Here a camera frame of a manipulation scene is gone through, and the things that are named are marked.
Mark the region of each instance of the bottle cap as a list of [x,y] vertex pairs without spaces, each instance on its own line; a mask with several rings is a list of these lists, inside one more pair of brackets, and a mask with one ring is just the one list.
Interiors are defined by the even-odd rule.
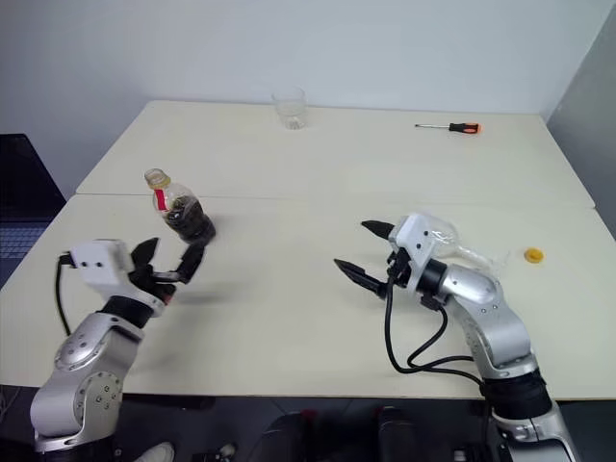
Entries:
[[151,168],[143,177],[145,178],[145,181],[147,181],[147,186],[149,186],[152,190],[164,188],[171,182],[171,178],[169,178],[167,174],[159,168]]
[[524,258],[529,263],[541,263],[544,258],[544,254],[540,248],[529,247],[526,252],[524,252]]

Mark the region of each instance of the screwdriver shaft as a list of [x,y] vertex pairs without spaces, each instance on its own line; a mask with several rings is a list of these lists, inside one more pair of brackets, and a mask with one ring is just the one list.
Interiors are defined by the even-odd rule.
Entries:
[[416,123],[415,126],[416,127],[422,127],[422,128],[447,128],[447,129],[449,129],[448,125],[426,125],[426,124],[422,124],[422,123]]

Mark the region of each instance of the red screwdriver handle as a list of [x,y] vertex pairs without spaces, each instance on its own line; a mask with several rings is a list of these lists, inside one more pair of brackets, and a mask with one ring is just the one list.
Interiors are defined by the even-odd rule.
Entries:
[[481,125],[478,123],[450,123],[449,124],[450,132],[460,132],[460,133],[468,133],[470,135],[474,135],[481,131]]

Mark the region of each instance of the plastic bottle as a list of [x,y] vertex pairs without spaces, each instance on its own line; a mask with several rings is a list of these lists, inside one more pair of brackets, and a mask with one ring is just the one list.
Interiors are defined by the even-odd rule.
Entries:
[[216,228],[203,213],[199,200],[191,190],[171,183],[171,179],[159,168],[148,170],[144,177],[150,189],[154,190],[154,210],[184,242],[208,244],[212,240]]

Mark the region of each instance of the screwdriver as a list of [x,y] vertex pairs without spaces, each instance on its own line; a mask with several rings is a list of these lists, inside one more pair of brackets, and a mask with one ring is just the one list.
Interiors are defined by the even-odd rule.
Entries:
[[467,133],[469,135],[474,135],[481,131],[481,125],[479,125],[476,122],[450,123],[449,125],[424,125],[424,124],[416,123],[415,126],[422,127],[422,128],[446,128],[450,132]]

